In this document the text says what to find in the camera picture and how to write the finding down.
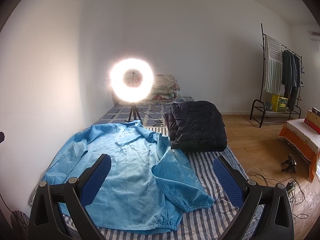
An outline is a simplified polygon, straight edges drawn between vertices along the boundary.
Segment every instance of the screw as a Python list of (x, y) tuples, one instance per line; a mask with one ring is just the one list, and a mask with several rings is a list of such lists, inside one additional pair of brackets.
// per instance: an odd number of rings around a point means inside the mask
[(254, 185), (257, 184), (254, 179), (248, 179), (247, 181), (248, 181), (248, 184), (251, 185), (251, 186), (254, 186)]
[(282, 183), (278, 183), (278, 188), (280, 188), (280, 189), (284, 189), (284, 188), (285, 188), (285, 186), (284, 186)]
[(70, 184), (74, 184), (74, 183), (76, 183), (77, 182), (77, 178), (76, 177), (72, 177), (72, 178), (70, 178), (69, 180), (68, 180), (68, 182), (70, 183)]
[(44, 180), (39, 183), (40, 187), (44, 187), (45, 185), (47, 185), (47, 182)]

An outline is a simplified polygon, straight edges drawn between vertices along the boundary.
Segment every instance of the white wall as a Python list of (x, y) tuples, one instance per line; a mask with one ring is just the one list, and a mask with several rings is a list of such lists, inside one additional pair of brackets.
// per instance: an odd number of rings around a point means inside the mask
[(302, 74), (303, 88), (299, 106), (302, 110), (301, 118), (305, 118), (312, 107), (320, 109), (320, 51), (318, 41), (310, 40), (308, 31), (320, 31), (319, 25), (292, 26), (292, 40), (294, 52), (302, 56), (304, 66)]
[(291, 45), (289, 25), (253, 0), (125, 0), (124, 54), (173, 74), (195, 100), (247, 113), (260, 95), (260, 23)]
[(12, 210), (29, 214), (57, 151), (113, 106), (122, 11), (123, 0), (23, 0), (0, 33), (0, 192)]

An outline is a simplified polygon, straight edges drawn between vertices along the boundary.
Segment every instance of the blue gripper pad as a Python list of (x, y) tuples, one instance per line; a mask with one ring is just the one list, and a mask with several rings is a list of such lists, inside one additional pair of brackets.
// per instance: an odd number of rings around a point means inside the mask
[(94, 171), (92, 172), (86, 183), (81, 187), (81, 197), (79, 200), (83, 207), (90, 205), (93, 202), (111, 169), (110, 156), (107, 154), (103, 154), (103, 156), (101, 156), (100, 158), (103, 158), (103, 160), (99, 163), (98, 166), (96, 166), (95, 164), (99, 159), (93, 164), (90, 169), (94, 169)]
[(244, 192), (242, 188), (238, 185), (236, 180), (229, 173), (228, 169), (218, 158), (215, 158), (213, 160), (212, 166), (213, 172), (216, 174), (220, 185), (228, 195), (228, 198), (231, 201), (232, 205), (241, 208), (244, 203)]

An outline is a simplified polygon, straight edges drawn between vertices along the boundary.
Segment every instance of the small table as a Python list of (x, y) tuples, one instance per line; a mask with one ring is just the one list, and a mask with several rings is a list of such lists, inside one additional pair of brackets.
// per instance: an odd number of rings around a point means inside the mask
[(295, 119), (285, 123), (278, 138), (286, 138), (305, 159), (311, 162), (309, 166), (309, 181), (312, 182), (317, 171), (320, 134), (308, 126), (304, 119)]

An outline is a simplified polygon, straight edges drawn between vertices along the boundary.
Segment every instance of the small tripod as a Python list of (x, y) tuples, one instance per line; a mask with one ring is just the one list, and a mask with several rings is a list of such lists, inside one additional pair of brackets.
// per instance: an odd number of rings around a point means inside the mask
[(293, 173), (296, 173), (297, 172), (297, 163), (295, 162), (293, 156), (291, 154), (288, 155), (288, 160), (286, 160), (284, 163), (281, 163), (281, 165), (284, 165), (284, 164), (288, 164), (288, 167), (286, 167), (285, 169), (282, 169), (281, 171), (290, 171), (292, 170)]
[(129, 113), (129, 118), (128, 118), (128, 121), (127, 122), (130, 122), (131, 121), (131, 116), (133, 114), (133, 119), (134, 120), (138, 120), (137, 119), (137, 116), (139, 118), (139, 120), (142, 122), (141, 120), (141, 117), (140, 117), (140, 114), (139, 114), (139, 110), (137, 108), (137, 106), (135, 104), (131, 104), (131, 108), (130, 108), (130, 113)]

